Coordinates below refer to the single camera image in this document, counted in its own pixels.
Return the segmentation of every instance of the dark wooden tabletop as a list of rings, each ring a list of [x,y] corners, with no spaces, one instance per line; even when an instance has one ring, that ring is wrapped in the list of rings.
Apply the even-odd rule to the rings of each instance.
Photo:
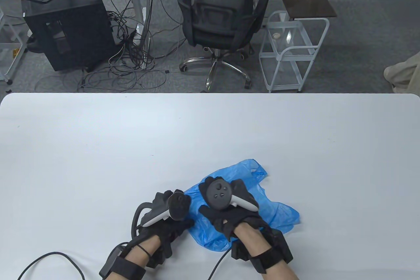
[[[328,0],[283,0],[292,19],[311,17],[337,17]]]

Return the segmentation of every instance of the wrist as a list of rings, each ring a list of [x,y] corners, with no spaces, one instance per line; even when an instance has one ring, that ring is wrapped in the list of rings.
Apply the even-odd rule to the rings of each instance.
[[[264,236],[258,229],[254,229],[248,223],[240,223],[234,230],[235,235],[245,245],[252,257],[258,256],[271,248]]]
[[[154,235],[151,238],[141,242],[140,246],[144,248],[144,250],[147,251],[147,253],[149,253],[150,256],[152,256],[160,247],[160,239],[157,235]],[[149,262],[149,255],[147,255],[147,253],[144,250],[142,250],[138,246],[135,246],[128,253],[125,259],[145,268],[145,266]]]

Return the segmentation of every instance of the office chair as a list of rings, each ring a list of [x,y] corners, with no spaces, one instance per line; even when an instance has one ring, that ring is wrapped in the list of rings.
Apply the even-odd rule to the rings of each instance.
[[[212,66],[206,81],[210,90],[218,65],[222,64],[239,72],[246,80],[245,88],[251,88],[251,79],[240,67],[223,60],[227,55],[243,50],[258,32],[264,19],[268,0],[178,0],[183,14],[182,29],[192,46],[201,45],[209,57],[189,58],[179,65],[184,72],[191,64],[211,61]]]

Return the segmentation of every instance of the khaki pants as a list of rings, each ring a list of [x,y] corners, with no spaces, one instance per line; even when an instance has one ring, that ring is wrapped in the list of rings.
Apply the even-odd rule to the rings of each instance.
[[[385,79],[392,84],[394,93],[409,93],[420,96],[420,52],[384,71]]]

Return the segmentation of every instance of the chair wheel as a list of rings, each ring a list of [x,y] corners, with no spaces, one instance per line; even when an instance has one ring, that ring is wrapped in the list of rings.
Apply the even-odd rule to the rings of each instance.
[[[248,54],[246,52],[241,52],[241,59],[242,60],[248,59]]]

